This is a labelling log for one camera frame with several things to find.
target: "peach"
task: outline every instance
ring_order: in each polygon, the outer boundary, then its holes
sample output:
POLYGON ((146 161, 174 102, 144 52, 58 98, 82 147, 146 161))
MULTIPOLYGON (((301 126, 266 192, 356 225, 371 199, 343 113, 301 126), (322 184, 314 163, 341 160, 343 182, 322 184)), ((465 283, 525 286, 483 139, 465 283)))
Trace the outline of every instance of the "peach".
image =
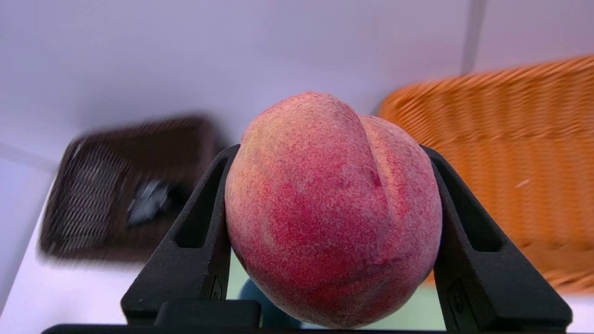
POLYGON ((247 128, 225 190, 229 238, 291 316, 354 328, 398 310, 431 271, 441 201, 431 162, 396 125, 306 92, 247 128))

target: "white backdrop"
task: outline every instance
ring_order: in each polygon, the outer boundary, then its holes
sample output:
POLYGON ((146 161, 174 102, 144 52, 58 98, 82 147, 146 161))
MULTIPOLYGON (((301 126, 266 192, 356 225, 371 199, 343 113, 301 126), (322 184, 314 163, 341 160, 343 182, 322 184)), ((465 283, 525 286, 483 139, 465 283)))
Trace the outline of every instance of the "white backdrop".
POLYGON ((52 171, 91 128, 196 111, 237 142, 304 90, 371 114, 463 59, 483 71, 594 52, 594 1, 473 1, 474 20, 471 0, 0 0, 0 309, 52 171))

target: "wicker basket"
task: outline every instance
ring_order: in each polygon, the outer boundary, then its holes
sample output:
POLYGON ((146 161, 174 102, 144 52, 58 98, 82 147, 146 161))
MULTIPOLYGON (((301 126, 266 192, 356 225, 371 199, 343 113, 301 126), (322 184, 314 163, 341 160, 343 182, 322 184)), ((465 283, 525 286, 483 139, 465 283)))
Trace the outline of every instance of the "wicker basket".
POLYGON ((49 197, 41 250, 54 259, 145 262, 181 207, 131 228, 128 210, 139 186, 159 179, 191 193, 219 150, 213 126, 197 116, 74 140, 49 197))
POLYGON ((560 292, 594 292, 594 56, 418 84, 380 117, 440 152, 560 292))

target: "white table surface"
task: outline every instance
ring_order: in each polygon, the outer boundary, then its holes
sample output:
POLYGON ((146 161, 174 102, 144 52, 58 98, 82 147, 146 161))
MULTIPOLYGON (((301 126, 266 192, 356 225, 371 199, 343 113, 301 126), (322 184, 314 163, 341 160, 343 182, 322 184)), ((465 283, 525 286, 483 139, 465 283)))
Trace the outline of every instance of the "white table surface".
MULTIPOLYGON (((41 217, 43 211, 0 317, 0 333, 37 334, 60 323, 125 323, 119 300, 141 267, 47 261, 37 250, 41 217)), ((237 298, 247 277, 233 255, 229 299, 237 298)), ((564 298, 574 313, 568 332, 594 332, 594 297, 564 298)), ((367 328, 443 330, 435 289, 419 288, 398 312, 367 328)))

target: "orange wicker basket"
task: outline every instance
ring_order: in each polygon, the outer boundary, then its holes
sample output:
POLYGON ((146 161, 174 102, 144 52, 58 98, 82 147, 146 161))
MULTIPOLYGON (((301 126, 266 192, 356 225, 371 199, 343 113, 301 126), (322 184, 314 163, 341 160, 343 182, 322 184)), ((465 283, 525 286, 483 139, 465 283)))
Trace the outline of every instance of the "orange wicker basket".
POLYGON ((594 56, 425 83, 380 117, 440 152, 560 292, 594 292, 594 56))

